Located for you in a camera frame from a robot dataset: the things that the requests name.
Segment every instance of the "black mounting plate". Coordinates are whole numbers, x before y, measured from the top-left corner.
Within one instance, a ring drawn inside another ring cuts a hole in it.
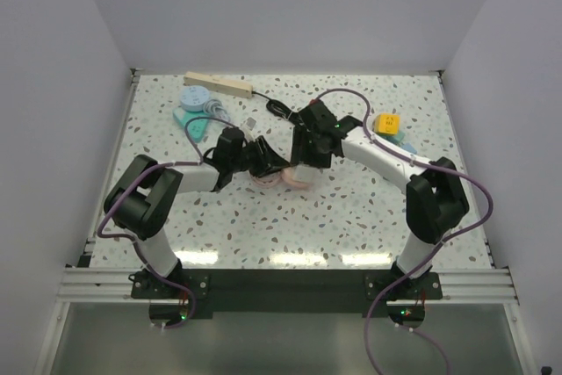
[[[198,303],[194,318],[215,312],[270,312],[366,315],[375,296],[395,277],[390,270],[183,270]],[[179,291],[133,284],[133,299],[179,299]],[[386,317],[392,300],[442,299],[439,276],[391,292],[374,317]]]

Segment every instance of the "white wall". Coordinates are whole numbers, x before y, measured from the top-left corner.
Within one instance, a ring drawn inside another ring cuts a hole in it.
[[[562,0],[486,0],[444,82],[468,169],[497,202],[492,252],[539,363],[560,371]]]
[[[423,73],[485,0],[96,0],[129,67]]]
[[[93,0],[0,0],[0,372],[31,373],[129,72]]]

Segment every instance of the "terrazzo surface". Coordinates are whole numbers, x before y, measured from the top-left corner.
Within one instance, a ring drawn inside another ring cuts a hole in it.
[[[462,169],[458,145],[436,76],[224,76],[244,80],[293,110],[324,90],[346,87],[364,93],[375,113],[400,115],[405,141],[431,159],[447,156]],[[114,184],[138,154],[158,161],[195,160],[182,128],[172,119],[179,106],[183,76],[142,76],[127,118]],[[254,134],[265,135],[285,158],[291,151],[292,124],[265,110],[266,101],[212,93],[233,122],[256,120]],[[347,93],[324,100],[332,112],[358,118],[364,104]],[[222,129],[212,122],[201,149],[213,147]],[[186,268],[388,268],[404,248],[408,228],[405,199],[381,176],[358,163],[336,158],[312,188],[286,184],[262,189],[248,174],[237,174],[219,193],[178,195],[165,226],[174,252]],[[472,195],[465,225],[477,219]],[[107,233],[120,233],[108,225]],[[90,267],[133,268],[141,262],[129,242],[97,239]],[[434,259],[436,269],[490,268],[481,229],[449,242]]]

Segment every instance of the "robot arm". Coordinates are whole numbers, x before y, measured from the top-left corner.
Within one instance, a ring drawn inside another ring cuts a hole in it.
[[[240,129],[228,127],[223,130],[212,154],[209,154],[211,151],[205,154],[200,166],[183,167],[179,171],[159,169],[143,180],[140,188],[149,193],[133,191],[115,212],[115,224],[136,236],[142,254],[158,274],[182,283],[181,263],[163,230],[178,193],[220,191],[232,180],[233,174],[240,171],[263,177],[290,166],[325,169],[336,155],[373,169],[406,195],[407,224],[411,233],[391,269],[396,279],[417,266],[468,213],[468,201],[458,177],[412,164],[414,161],[429,162],[429,159],[412,155],[411,162],[404,162],[396,158],[371,143],[359,120],[350,116],[337,120],[321,101],[311,103],[299,115],[303,125],[294,127],[291,163],[277,155],[263,137],[248,142]],[[387,141],[381,142],[401,151]],[[446,158],[432,163],[455,169]],[[156,161],[145,155],[137,156],[107,197],[105,212],[140,173],[155,164]],[[410,279],[421,278],[430,266],[428,262]]]

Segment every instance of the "yellow cube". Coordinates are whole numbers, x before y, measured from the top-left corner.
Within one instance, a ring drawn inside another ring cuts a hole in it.
[[[381,113],[375,118],[373,130],[376,133],[395,135],[398,133],[400,116],[397,114]]]

